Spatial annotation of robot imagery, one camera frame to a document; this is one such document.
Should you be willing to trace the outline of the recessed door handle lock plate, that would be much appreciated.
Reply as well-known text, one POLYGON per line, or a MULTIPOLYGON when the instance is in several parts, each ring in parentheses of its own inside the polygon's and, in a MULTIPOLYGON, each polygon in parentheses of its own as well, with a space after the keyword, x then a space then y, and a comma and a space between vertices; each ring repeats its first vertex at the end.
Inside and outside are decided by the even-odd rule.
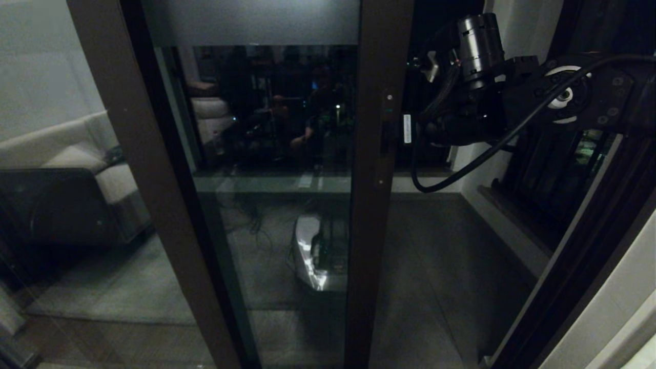
POLYGON ((380 101, 380 130, 377 145, 376 174, 374 183, 377 188, 383 189, 390 181, 393 172, 393 162, 396 152, 390 155, 382 155, 382 122, 384 120, 398 120, 396 109, 396 96, 392 89, 384 89, 380 101))

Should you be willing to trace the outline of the brown framed sliding glass door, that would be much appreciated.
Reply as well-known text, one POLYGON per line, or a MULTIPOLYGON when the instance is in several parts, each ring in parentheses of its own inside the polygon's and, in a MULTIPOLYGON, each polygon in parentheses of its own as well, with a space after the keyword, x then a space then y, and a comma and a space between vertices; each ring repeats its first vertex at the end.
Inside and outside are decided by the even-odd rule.
MULTIPOLYGON (((162 179, 146 186, 152 210, 183 294, 218 369, 261 369, 255 342, 243 310, 234 264, 227 260, 227 239, 207 226, 211 211, 202 205, 182 140, 175 128, 173 106, 161 72, 152 28, 142 0, 119 0, 122 18, 154 115, 150 140, 159 149, 155 173, 162 179)), ((343 360, 346 369, 365 369, 370 362, 375 312, 379 296, 382 252, 386 239, 392 177, 377 188, 377 145, 380 101, 392 89, 400 120, 401 96, 414 0, 359 0, 358 93, 356 94, 355 157, 349 207, 349 266, 343 360)))

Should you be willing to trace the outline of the black metal balcony railing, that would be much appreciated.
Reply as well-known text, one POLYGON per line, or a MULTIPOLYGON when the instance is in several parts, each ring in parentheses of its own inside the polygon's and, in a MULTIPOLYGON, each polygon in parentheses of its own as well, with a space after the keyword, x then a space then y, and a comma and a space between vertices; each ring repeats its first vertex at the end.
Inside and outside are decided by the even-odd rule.
MULTIPOLYGON (((396 150, 395 172, 408 173, 412 168, 413 137, 420 114, 433 102, 440 92, 450 69, 447 65, 432 81, 426 72, 409 65, 405 73, 403 99, 401 103, 400 138, 396 150)), ((439 170, 450 165, 450 146, 433 146, 423 142, 417 157, 418 168, 439 170)))

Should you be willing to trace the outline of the dark stone balcony ledge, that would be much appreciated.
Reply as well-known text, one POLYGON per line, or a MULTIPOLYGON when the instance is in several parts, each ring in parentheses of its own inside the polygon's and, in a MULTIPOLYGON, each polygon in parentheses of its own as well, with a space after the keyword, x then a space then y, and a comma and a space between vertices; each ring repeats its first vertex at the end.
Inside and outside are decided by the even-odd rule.
MULTIPOLYGON (((420 181, 440 181, 443 178, 450 177, 454 171, 446 170, 445 168, 436 168, 433 170, 418 170, 417 177, 420 181)), ((412 172, 410 170, 395 170, 393 178, 408 178, 412 179, 412 172)))

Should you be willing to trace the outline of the dark stone window sill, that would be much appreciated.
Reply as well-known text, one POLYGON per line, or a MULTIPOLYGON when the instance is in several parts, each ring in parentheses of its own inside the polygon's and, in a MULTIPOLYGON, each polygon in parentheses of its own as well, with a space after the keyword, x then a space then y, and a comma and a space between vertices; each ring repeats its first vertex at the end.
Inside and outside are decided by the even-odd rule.
POLYGON ((474 208, 507 246, 531 245, 546 258, 553 255, 560 239, 533 214, 494 187, 479 185, 476 193, 482 200, 474 208))

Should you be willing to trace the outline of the dark brown door jamb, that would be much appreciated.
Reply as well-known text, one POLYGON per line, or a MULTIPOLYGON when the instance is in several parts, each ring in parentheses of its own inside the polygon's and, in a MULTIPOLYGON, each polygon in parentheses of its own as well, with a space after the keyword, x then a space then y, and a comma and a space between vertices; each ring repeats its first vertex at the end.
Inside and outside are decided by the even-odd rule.
POLYGON ((535 369, 555 334, 583 309, 584 297, 604 268, 625 254, 622 242, 630 227, 644 210, 656 209, 656 56, 595 55, 551 89, 526 121, 574 86, 590 89, 593 117, 583 123, 599 122, 602 114, 617 109, 614 123, 599 123, 598 129, 611 128, 619 142, 489 369, 535 369))

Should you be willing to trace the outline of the brown framed fixed glass panel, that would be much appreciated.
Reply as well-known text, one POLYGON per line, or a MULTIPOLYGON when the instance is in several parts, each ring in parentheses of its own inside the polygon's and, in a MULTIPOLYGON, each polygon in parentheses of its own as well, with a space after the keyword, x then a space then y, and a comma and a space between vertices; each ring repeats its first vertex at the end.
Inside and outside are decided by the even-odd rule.
POLYGON ((141 0, 0 0, 0 368, 240 367, 141 0))

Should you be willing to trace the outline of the light beige sofa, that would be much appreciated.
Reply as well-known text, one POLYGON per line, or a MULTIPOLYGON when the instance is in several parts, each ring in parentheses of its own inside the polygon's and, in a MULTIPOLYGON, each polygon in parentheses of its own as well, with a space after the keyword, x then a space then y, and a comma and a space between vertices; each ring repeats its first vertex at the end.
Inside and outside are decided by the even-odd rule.
POLYGON ((117 244, 132 241, 151 224, 105 111, 0 142, 0 170, 21 168, 90 170, 117 222, 117 244))

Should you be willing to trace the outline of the light grey rug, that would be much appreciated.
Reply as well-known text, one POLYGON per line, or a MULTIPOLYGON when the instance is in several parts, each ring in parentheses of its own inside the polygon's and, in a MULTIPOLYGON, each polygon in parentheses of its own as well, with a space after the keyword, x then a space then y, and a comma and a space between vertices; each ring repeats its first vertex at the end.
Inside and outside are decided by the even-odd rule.
POLYGON ((157 234, 66 271, 26 307, 26 313, 91 321, 195 325, 157 234))

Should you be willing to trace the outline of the dark grey upholstered seat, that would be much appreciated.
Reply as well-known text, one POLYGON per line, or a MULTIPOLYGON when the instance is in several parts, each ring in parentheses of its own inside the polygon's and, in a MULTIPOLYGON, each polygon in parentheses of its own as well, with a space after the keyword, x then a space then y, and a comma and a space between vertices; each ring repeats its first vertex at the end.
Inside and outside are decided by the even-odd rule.
POLYGON ((0 170, 0 221, 31 244, 106 247, 119 241, 115 217, 90 170, 0 170))

